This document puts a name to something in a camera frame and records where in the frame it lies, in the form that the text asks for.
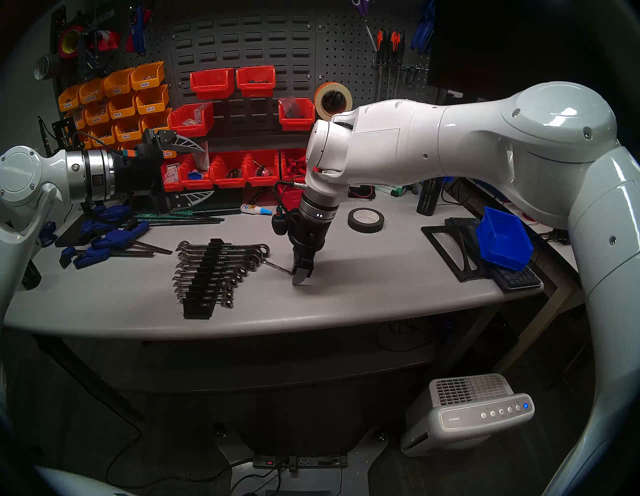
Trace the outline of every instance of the orange bin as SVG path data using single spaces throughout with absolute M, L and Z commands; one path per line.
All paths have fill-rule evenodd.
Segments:
M 80 89 L 81 84 L 77 84 L 75 86 L 70 86 L 62 94 L 58 97 L 58 107 L 61 112 L 66 112 L 67 110 L 71 110 L 80 105 L 80 100 L 78 97 L 78 90 Z
M 88 125 L 101 124 L 109 120 L 107 102 L 93 102 L 84 108 L 84 120 Z
M 102 80 L 104 94 L 109 98 L 131 91 L 131 73 L 133 68 L 112 72 Z
M 102 144 L 95 141 L 96 138 L 105 145 L 112 145 L 116 142 L 115 126 L 111 125 L 110 122 L 94 125 L 89 134 L 93 138 L 91 143 L 94 148 L 102 148 Z
M 136 107 L 140 114 L 162 112 L 167 105 L 169 105 L 169 87 L 166 84 L 142 90 L 136 95 Z
M 136 94 L 135 92 L 118 95 L 109 100 L 107 106 L 109 116 L 112 119 L 121 119 L 129 117 L 136 113 Z
M 162 112 L 146 114 L 142 118 L 142 132 L 145 132 L 145 129 L 153 129 L 154 131 L 158 129 L 169 129 L 168 119 L 172 110 L 173 109 L 169 107 Z
M 163 79 L 164 62 L 139 65 L 131 72 L 131 87 L 136 91 L 156 88 Z
M 104 91 L 102 91 L 102 78 L 95 77 L 91 81 L 87 81 L 80 86 L 78 90 L 78 97 L 80 103 L 87 104 L 91 102 L 98 102 L 104 98 Z
M 132 141 L 142 139 L 142 117 L 139 115 L 132 115 L 131 117 L 125 117 L 118 119 L 115 122 L 115 132 L 118 141 Z
M 76 129 L 82 129 L 84 126 L 86 126 L 86 121 L 84 120 L 84 112 L 82 108 L 70 110 L 65 114 L 65 118 L 67 117 L 74 118 L 74 124 L 76 125 Z

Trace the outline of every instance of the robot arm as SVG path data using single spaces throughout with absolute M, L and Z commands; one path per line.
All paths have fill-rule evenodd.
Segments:
M 438 176 L 488 182 L 527 214 L 568 229 L 591 324 L 596 393 L 589 422 L 545 493 L 571 492 L 606 450 L 640 390 L 640 167 L 615 117 L 589 88 L 545 83 L 496 102 L 431 106 L 388 100 L 318 121 L 307 188 L 289 213 L 293 284 L 352 184 Z

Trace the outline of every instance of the screwdriver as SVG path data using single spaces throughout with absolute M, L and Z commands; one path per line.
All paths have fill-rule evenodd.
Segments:
M 399 41 L 397 46 L 397 64 L 398 64 L 398 73 L 396 77 L 396 88 L 394 90 L 394 100 L 398 96 L 398 86 L 400 86 L 400 69 L 402 67 L 402 57 L 404 54 L 404 31 L 399 34 Z
M 389 100 L 389 90 L 391 82 L 391 65 L 395 65 L 397 63 L 398 58 L 398 43 L 400 42 L 400 35 L 397 31 L 394 31 L 389 35 L 388 44 L 389 47 L 387 49 L 387 58 L 389 60 L 389 72 L 387 73 L 387 100 Z
M 387 61 L 387 34 L 384 29 L 379 30 L 376 36 L 376 50 L 376 64 L 378 64 L 378 92 L 376 94 L 376 102 L 379 102 L 380 91 L 382 90 L 382 64 Z

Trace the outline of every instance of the black cable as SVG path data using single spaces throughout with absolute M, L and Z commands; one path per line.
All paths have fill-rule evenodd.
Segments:
M 39 121 L 40 123 L 42 123 L 42 127 L 44 128 L 44 130 L 45 130 L 45 131 L 47 131 L 47 134 L 48 134 L 49 136 L 51 136 L 54 140 L 56 140 L 56 141 L 57 141 L 57 138 L 56 138 L 53 134 L 51 134 L 51 133 L 49 132 L 49 130 L 47 129 L 47 125 L 46 125 L 46 124 L 44 123 L 44 121 L 42 120 L 42 117 L 40 117 L 39 115 L 38 115 L 37 117 L 38 117 L 38 121 Z
M 71 210 L 73 210 L 73 209 L 74 209 L 74 204 L 71 204 L 71 206 L 69 207 L 69 212 L 67 212 L 67 215 L 65 215 L 65 219 L 62 221 L 62 224 L 67 222 L 67 217 L 69 217 L 69 214 L 71 213 Z
M 71 136 L 71 145 L 73 146 L 74 144 L 74 139 L 76 138 L 76 134 L 83 134 L 84 136 L 89 137 L 90 140 L 93 141 L 97 141 L 98 143 L 100 143 L 103 147 L 110 149 L 113 153 L 115 153 L 116 155 L 120 155 L 120 152 L 118 150 L 114 150 L 113 148 L 111 148 L 109 145 L 105 144 L 104 141 L 99 140 L 98 138 L 94 138 L 91 134 L 87 134 L 84 131 L 76 131 L 72 136 Z

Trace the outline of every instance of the small parts bin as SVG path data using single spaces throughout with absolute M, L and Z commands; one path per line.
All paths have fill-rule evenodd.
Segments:
M 185 160 L 180 164 L 178 168 L 178 178 L 180 179 L 181 186 L 187 189 L 212 189 L 213 188 L 213 176 L 211 174 L 212 166 L 209 166 L 209 170 L 202 172 L 196 168 L 193 155 L 185 155 Z M 202 179 L 189 179 L 189 172 L 196 171 L 202 174 Z
M 280 179 L 278 150 L 254 150 L 246 155 L 246 180 L 252 186 L 273 186 Z
M 303 117 L 292 118 L 286 117 L 285 109 L 282 106 L 282 99 L 278 101 L 278 118 L 282 124 L 283 131 L 308 131 L 316 121 L 316 106 L 308 98 L 296 98 L 296 101 L 300 109 L 302 110 Z
M 125 117 L 119 119 L 115 123 L 116 137 L 118 141 L 132 141 L 142 139 L 142 117 L 139 115 L 132 115 L 131 117 Z
M 112 119 L 132 116 L 136 113 L 136 94 L 131 92 L 113 97 L 109 100 L 107 109 Z
M 185 121 L 198 121 L 196 113 L 200 113 L 200 123 Z M 177 132 L 181 136 L 194 138 L 195 136 L 206 136 L 209 129 L 213 127 L 213 103 L 192 103 L 183 105 L 179 109 L 174 110 L 169 115 L 169 129 Z
M 74 118 L 76 129 L 82 129 L 84 126 L 86 126 L 86 120 L 84 120 L 84 111 L 82 108 L 70 110 L 65 114 L 65 118 L 67 117 Z
M 163 79 L 164 62 L 139 65 L 131 72 L 131 87 L 136 91 L 157 88 Z
M 116 142 L 115 126 L 112 126 L 110 122 L 94 125 L 89 134 L 93 138 L 91 144 L 94 148 L 102 148 L 102 144 L 95 141 L 96 138 L 105 145 L 112 145 Z
M 221 152 L 212 155 L 209 173 L 213 172 L 213 182 L 221 188 L 243 188 L 246 183 L 244 161 L 247 152 Z
M 136 107 L 140 114 L 162 112 L 169 105 L 169 88 L 166 84 L 142 90 L 136 95 Z
M 519 217 L 484 208 L 484 216 L 476 228 L 480 255 L 484 260 L 520 271 L 526 267 L 533 245 Z
M 166 193 L 171 193 L 172 191 L 182 191 L 182 185 L 180 184 L 180 180 L 177 180 L 175 182 L 167 181 L 166 168 L 170 166 L 174 166 L 176 167 L 176 169 L 179 170 L 180 163 L 174 160 L 165 160 L 162 166 L 160 167 L 160 173 L 162 174 L 162 180 L 164 183 L 164 191 Z
M 168 117 L 171 110 L 171 107 L 169 107 L 164 109 L 162 112 L 145 115 L 142 118 L 142 132 L 145 132 L 145 129 L 153 129 L 154 131 L 158 131 L 159 129 L 169 129 Z
M 109 113 L 107 112 L 107 102 L 93 102 L 87 105 L 83 111 L 84 121 L 88 125 L 101 124 L 108 122 Z
M 102 80 L 102 88 L 104 94 L 109 98 L 116 95 L 123 95 L 131 91 L 131 73 L 134 68 L 123 69 L 112 72 Z
M 192 72 L 189 82 L 200 100 L 229 98 L 234 92 L 234 70 L 231 68 Z
M 62 94 L 58 97 L 58 107 L 61 112 L 66 112 L 67 110 L 71 110 L 80 105 L 80 100 L 78 97 L 78 91 L 80 90 L 81 84 L 77 84 L 75 86 L 70 86 Z
M 290 148 L 280 151 L 280 174 L 283 181 L 301 182 L 307 175 L 307 150 Z
M 276 86 L 276 68 L 258 65 L 237 69 L 236 84 L 244 98 L 270 97 Z
M 87 104 L 91 102 L 98 102 L 104 98 L 104 92 L 100 87 L 102 84 L 102 78 L 96 77 L 91 81 L 87 81 L 85 84 L 80 86 L 78 90 L 78 97 L 80 98 L 80 103 Z

